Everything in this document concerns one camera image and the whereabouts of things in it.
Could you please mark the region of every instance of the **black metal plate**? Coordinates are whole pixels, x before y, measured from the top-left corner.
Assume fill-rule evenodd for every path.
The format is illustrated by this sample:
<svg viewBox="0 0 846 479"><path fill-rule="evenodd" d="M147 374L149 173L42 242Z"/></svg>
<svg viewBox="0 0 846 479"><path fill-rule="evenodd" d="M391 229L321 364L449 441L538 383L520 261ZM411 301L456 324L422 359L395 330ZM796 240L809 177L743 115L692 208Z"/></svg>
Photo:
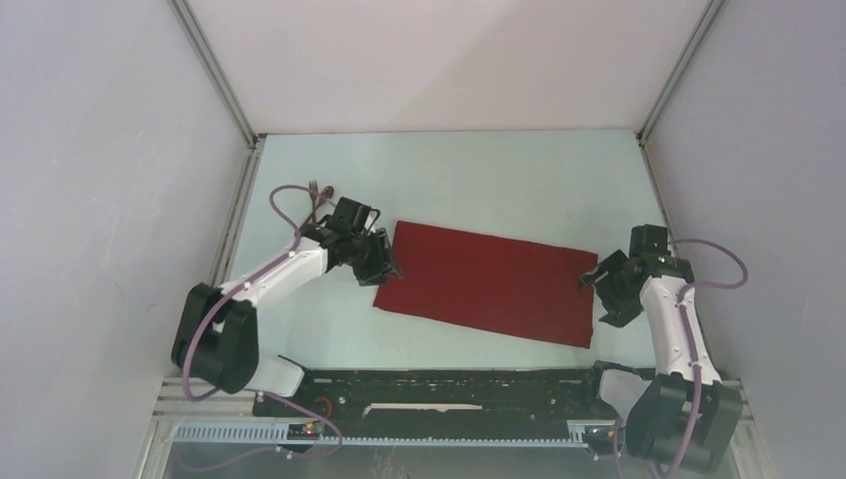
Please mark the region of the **black metal plate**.
<svg viewBox="0 0 846 479"><path fill-rule="evenodd" d="M332 421L353 437L565 439L570 437L568 420L616 417L607 404L596 399L595 376L590 368L315 370L292 399L323 414L328 406L319 398L330 400ZM482 408L446 412L380 409L365 414L374 402L476 404ZM252 413L259 417L301 415L267 399L253 402Z"/></svg>

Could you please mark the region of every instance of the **red towel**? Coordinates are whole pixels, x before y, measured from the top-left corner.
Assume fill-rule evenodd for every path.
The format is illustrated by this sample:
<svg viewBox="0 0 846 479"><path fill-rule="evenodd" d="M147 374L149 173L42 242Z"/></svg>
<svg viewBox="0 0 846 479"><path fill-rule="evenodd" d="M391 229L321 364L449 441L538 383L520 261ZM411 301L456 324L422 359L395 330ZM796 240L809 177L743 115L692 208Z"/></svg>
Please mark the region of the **red towel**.
<svg viewBox="0 0 846 479"><path fill-rule="evenodd" d="M595 253L398 222L374 306L540 341L591 347L594 292L577 291Z"/></svg>

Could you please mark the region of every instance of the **wire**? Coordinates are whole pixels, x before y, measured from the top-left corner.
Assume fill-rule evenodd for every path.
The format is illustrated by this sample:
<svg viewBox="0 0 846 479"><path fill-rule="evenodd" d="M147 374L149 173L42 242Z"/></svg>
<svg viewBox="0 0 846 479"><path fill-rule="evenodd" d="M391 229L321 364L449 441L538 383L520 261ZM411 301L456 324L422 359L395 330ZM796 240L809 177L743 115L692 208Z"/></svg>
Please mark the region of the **wire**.
<svg viewBox="0 0 846 479"><path fill-rule="evenodd" d="M688 291L696 287L713 287L716 289L738 289L739 287L746 284L747 281L749 281L749 269L746 267L746 264L743 262L743 260L740 259L740 257L733 251L721 244L717 244L716 242L709 241L707 239L697 238L677 239L675 241L670 241L669 243L696 243L704 244L706 246L719 249L720 251L728 255L731 259L733 259L738 266L740 266L741 278L738 282L732 283L714 281L694 281L690 284L686 284L685 286L683 286L676 295L676 305L678 306L678 310L681 315L681 325L684 327L684 335L687 339L687 346L690 348L690 361L693 364L693 399L692 401L690 401L690 412L687 416L687 424L684 427L684 433L681 435L681 442L678 444L678 450L675 452L675 457L673 457L669 469L663 471L660 465L655 464L655 469L658 473L658 476L663 478L670 477L671 475L675 474L678 471L678 468L681 466L681 461L684 459L684 454L686 454L687 447L690 445L690 440L693 437L693 428L696 425L696 417L698 417L699 415L699 406L702 401L702 368L698 364L699 351L696 349L696 341L693 338L693 326L690 324L690 318L687 315L687 306L686 304L684 304L684 296L687 294ZM621 479L623 479L623 472L620 467L620 456L617 455L619 445L616 434L614 435L614 448L615 461L618 465L618 475Z"/></svg>
<svg viewBox="0 0 846 479"><path fill-rule="evenodd" d="M217 313L220 311L220 309L223 307L223 305L226 304L227 301L232 299L239 292L243 291L245 289L245 286L248 283L255 282L257 279L261 278L262 276L267 274L272 269L274 269L277 266L285 263L291 257L290 253L292 251L296 251L296 249L299 247L299 244L302 240L302 233L299 230L299 226L279 208L279 206L276 204L276 201L275 201L276 194L283 191L283 190L300 190L300 191L304 191L304 192L315 193L319 197L325 199L325 201L329 205L335 206L335 202L333 202L329 198L325 197L322 193L314 192L313 190L310 190L309 188L306 188L306 187L301 187L300 185L283 185L283 186L280 186L280 187L276 187L276 188L274 188L273 190L270 191L270 195L269 195L270 207L273 209L274 212L276 212L277 215L279 215L286 223L288 223L293 228L293 242L291 243L291 246L289 248L287 248L282 254L275 257L273 260L271 260L264 267L262 267L261 269L259 269L255 273L251 274L249 277L245 278L244 280L240 281L238 284L233 286L232 289L227 291L209 309L209 312L207 312L206 315L203 317L203 320L200 322L200 325L197 327L197 331L194 333L194 337L192 337L191 343L189 344L189 347L188 347L188 351L186 352L185 360L183 361L183 370L182 370L183 393L185 394L185 397L187 399L189 399L190 401L199 402L199 401L202 401L204 399L211 397L212 395L214 395L218 391L220 391L220 389L218 387L215 387L212 390L207 391L207 392L205 392L201 395L194 395L191 391L191 366L192 366L192 363L194 362L194 356L195 356L195 354L197 354L197 347L200 344L200 339L203 337L203 333L206 331L206 328L209 327L209 324L212 322L214 317L217 315ZM295 455L295 456L298 456L298 457L319 458L319 457L328 456L329 454L333 454L338 449L340 449L341 445L343 444L343 434L341 434L340 429L338 429L338 427L332 421L330 421L328 418L325 418L325 417L317 414L316 412L313 412L309 409L306 409L306 408L300 406L299 404L296 404L295 402L291 401L290 399L282 397L278 394L268 392L268 391L263 391L262 393L264 395L276 400L276 401L281 402L282 404L290 407L291 409L294 409L298 412L301 412L302 414L305 414L309 417L312 417L312 418L322 422L323 424L325 424L329 429L331 429L337 435L337 438L338 438L337 444L335 444L328 451L324 451L324 452L317 453L317 454L314 454L314 453L297 453L297 452L293 452L293 451L288 451L289 456ZM258 448L252 449L250 451L247 451L243 454L240 454L238 456L235 456L231 459L228 459L224 462L221 462L219 464L212 465L212 466L195 467L195 466L191 466L191 465L188 465L188 464L184 464L179 459L178 459L178 463L184 469L191 471L191 472L210 472L210 471L215 471L217 469L221 469L221 468L226 467L230 464L233 464L237 461L240 461L241 459L247 458L247 457L255 455L255 454L260 454L260 453L263 453L263 452L270 452L270 451L277 451L277 450L279 450L279 449L276 446L258 447Z"/></svg>
<svg viewBox="0 0 846 479"><path fill-rule="evenodd" d="M216 388L214 388L210 391L207 391L206 393L201 394L199 396L195 396L191 392L191 366L194 363L194 356L197 353L197 347L200 344L200 339L203 337L203 333L206 331L206 328L209 327L209 324L212 322L214 317L217 315L217 313L220 311L220 309L223 308L223 305L226 304L227 301L232 299L236 294L238 294L239 292L244 290L245 284L247 284L249 282L250 283L255 282L257 279L261 278L262 276L267 274L269 271L271 271L275 267L277 267L280 264L283 264L284 262L286 262L290 258L289 253L291 251L296 251L296 249L299 247L299 243L302 240L302 233L299 230L299 226L294 222L294 220L292 220L288 215L286 215L279 208L279 206L276 204L276 201L275 201L276 194L283 191L283 190L300 190L300 191L308 192L308 193L317 193L322 198L325 198L320 194L320 192L313 192L312 190L310 190L306 187L301 187L300 185L283 185L281 187L276 187L276 188L274 188L273 190L270 191L270 196L269 196L270 207L273 209L274 212L276 212L277 215L279 215L280 218L282 218L286 223L288 223L293 228L293 242L291 243L291 246L288 249L286 249L285 251L282 252L282 254L275 257L271 262L266 264L263 268L259 269L255 273L251 274L245 280L240 281L232 289L227 291L211 307L211 309L209 309L209 312L206 313L206 315L203 317L203 320L200 321L200 325L197 327L197 331L194 333L194 337L192 337L191 343L188 346L188 351L186 352L185 361L183 361L183 376L182 376L183 393L185 394L185 397L187 399L191 400L191 401L194 401L194 402L202 401L202 400L207 399L207 398L211 397L212 395L216 394L218 391L220 391L220 389L216 387ZM333 201L329 200L329 199L326 199L326 202L329 203L332 206L335 205L335 203Z"/></svg>
<svg viewBox="0 0 846 479"><path fill-rule="evenodd" d="M314 402L325 402L326 407L328 408L326 410L326 419L329 419L330 417L332 417L332 410L333 410L332 401L330 401L328 397L320 396L317 399L314 399Z"/></svg>

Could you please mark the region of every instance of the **white wall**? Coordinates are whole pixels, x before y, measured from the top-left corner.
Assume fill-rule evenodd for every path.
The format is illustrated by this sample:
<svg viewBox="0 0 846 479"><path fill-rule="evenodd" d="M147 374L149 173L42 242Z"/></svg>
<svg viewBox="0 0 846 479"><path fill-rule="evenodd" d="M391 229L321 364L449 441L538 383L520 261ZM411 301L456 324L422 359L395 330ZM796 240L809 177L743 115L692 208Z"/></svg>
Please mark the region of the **white wall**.
<svg viewBox="0 0 846 479"><path fill-rule="evenodd" d="M707 0L193 0L262 133L638 129Z"/></svg>
<svg viewBox="0 0 846 479"><path fill-rule="evenodd" d="M703 322L784 478L846 468L844 23L840 0L728 2L649 142L675 232L748 262L747 287L701 294Z"/></svg>
<svg viewBox="0 0 846 479"><path fill-rule="evenodd" d="M245 146L165 0L3 2L0 86L0 477L129 477Z"/></svg>

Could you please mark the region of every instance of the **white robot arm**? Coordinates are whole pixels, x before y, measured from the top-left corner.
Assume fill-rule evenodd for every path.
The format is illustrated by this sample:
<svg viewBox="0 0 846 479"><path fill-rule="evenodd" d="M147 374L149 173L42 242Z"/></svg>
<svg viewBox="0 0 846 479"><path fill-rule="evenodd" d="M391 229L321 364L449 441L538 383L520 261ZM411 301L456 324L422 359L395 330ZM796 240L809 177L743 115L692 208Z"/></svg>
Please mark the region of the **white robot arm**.
<svg viewBox="0 0 846 479"><path fill-rule="evenodd" d="M649 321L655 353L653 377L640 377L623 366L600 366L599 398L627 425L629 454L669 464L681 447L682 468L715 470L743 404L737 390L721 384L711 363L693 302L693 271L689 261L670 255L666 228L633 228L629 256L615 251L584 274L581 284L596 289L608 312L600 321L624 327L642 312ZM688 406L695 391L699 391L701 405L691 418ZM682 436L688 420L695 422L695 434L685 443Z"/></svg>
<svg viewBox="0 0 846 479"><path fill-rule="evenodd" d="M171 360L183 367L189 345L212 306L239 288L203 331L192 361L192 376L225 392L243 389L292 396L305 369L258 346L261 312L273 308L297 288L338 265L352 266L361 285L384 284L401 276L385 229L373 230L378 210L341 198L332 216L302 229L296 248L240 279L218 287L198 284L188 295Z"/></svg>

